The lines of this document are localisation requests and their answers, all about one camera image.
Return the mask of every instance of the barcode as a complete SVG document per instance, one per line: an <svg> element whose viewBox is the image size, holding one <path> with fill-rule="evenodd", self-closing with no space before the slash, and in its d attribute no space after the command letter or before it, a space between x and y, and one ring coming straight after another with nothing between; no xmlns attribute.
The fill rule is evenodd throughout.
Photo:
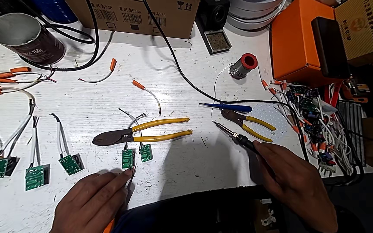
<svg viewBox="0 0 373 233"><path fill-rule="evenodd" d="M123 21L131 24L142 24L142 16L138 14L122 13Z"/></svg>
<svg viewBox="0 0 373 233"><path fill-rule="evenodd" d="M155 17L156 21L158 21L159 26L166 27L166 18L162 17ZM155 22L153 22L153 19L151 16L149 16L149 24L155 26Z"/></svg>
<svg viewBox="0 0 373 233"><path fill-rule="evenodd" d="M103 10L103 9L94 9L94 10L96 13L96 17L98 19L117 21L117 17L114 11Z"/></svg>

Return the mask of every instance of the red spool cap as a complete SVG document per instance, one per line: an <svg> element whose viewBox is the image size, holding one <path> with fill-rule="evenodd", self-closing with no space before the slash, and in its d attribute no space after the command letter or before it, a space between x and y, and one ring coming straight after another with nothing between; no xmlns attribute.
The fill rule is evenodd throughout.
<svg viewBox="0 0 373 233"><path fill-rule="evenodd" d="M257 67L257 58L252 54L243 54L240 61L242 66L248 70L252 70Z"/></svg>

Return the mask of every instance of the scratched surface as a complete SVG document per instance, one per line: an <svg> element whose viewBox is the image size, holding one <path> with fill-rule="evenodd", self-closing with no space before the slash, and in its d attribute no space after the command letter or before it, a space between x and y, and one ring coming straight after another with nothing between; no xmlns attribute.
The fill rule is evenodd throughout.
<svg viewBox="0 0 373 233"><path fill-rule="evenodd" d="M252 37L229 30L226 33L232 44L231 50L213 56L208 54L196 26L188 40L192 47L183 39L169 39L189 80L213 95L217 75L242 54L250 52L257 56L262 78L269 82L272 71L268 31L258 32ZM109 31L100 31L100 50L106 45L109 35ZM90 59L93 45L78 44L56 36L67 47L65 58L57 64L59 67L74 67L76 62L82 65ZM117 60L117 68L105 81L92 84L77 80L102 78L109 72L112 58ZM0 45L0 70L18 66L26 66L26 63ZM18 79L33 78L24 76ZM57 72L53 78L57 84L43 82L29 89L38 106L34 115L41 116L38 125L41 159L42 164L51 164L50 183L25 191L24 172L30 162L31 150L27 145L31 137L31 124L28 124L13 151L13 156L21 158L13 175L0 179L0 233L47 232L55 206L79 179L100 170L121 169L123 144L106 147L91 144L93 137L101 132L127 127L131 120L118 108L134 116L148 112L148 117L140 123L153 119L190 118L187 123L144 130L143 135L194 130L193 135L178 140L152 143L153 160L144 163L140 162L139 144L129 143L129 148L136 148L137 160L129 208L194 192L255 184L250 178L246 151L232 143L211 122L211 108L198 105L212 101L196 92L179 75L163 38L116 32L106 53L95 65L77 72ZM158 116L154 98L132 85L134 79L158 97L162 116ZM218 78L216 93L224 100L272 97L263 89L257 70L240 81L233 80L225 70ZM27 97L22 93L0 95L0 136L3 140L27 114L27 104ZM83 171L68 176L58 162L56 123L50 113L61 119L70 152L80 154L86 167ZM217 110L213 111L212 119L253 139L237 125L223 119ZM276 143L302 156L297 135L290 127Z"/></svg>

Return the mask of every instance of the wire cutter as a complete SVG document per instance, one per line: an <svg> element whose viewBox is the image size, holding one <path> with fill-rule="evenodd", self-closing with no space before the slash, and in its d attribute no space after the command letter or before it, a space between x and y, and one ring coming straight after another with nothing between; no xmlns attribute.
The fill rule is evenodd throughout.
<svg viewBox="0 0 373 233"><path fill-rule="evenodd" d="M175 119L163 119L163 120L156 120L150 121L147 123L140 124L138 126L129 128L129 129L121 129L121 130L114 130L109 132L104 132L97 135L93 139L93 144L97 146L110 146L115 145L118 143L124 142L155 142L155 141L163 141L169 139L175 139L181 136L190 135L193 133L192 130L186 130L179 133L174 134L167 134L162 136L144 136L144 137L133 137L133 132L137 132L140 130L148 129L158 125L164 124L172 124L172 123L181 123L189 121L188 117L185 118L175 118Z"/></svg>
<svg viewBox="0 0 373 233"><path fill-rule="evenodd" d="M276 128L272 125L270 125L269 123L265 122L265 121L262 121L260 119L257 119L255 117L252 117L252 116L244 116L244 115L241 115L241 114L238 114L236 113L235 111L232 111L232 110L228 110L228 109L223 109L221 110L221 115L227 119L227 120L230 120L232 122L235 122L237 125L239 125L244 131L246 131L247 133L253 135L254 137L260 139L260 140L263 140L263 141L267 141L267 142L273 142L271 139L268 139L256 132L254 132L254 130L250 129L248 126L246 126L245 124L243 124L243 121L251 121L251 122L254 122L254 123L257 123L257 124L260 124L272 131L276 130Z"/></svg>

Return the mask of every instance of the orange box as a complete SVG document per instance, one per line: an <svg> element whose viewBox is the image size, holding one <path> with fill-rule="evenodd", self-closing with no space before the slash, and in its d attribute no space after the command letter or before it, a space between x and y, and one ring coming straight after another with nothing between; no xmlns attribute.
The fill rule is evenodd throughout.
<svg viewBox="0 0 373 233"><path fill-rule="evenodd" d="M313 37L312 20L335 19L333 8L316 0L295 0L272 24L273 73L277 80L301 82L310 87L340 82L323 77Z"/></svg>

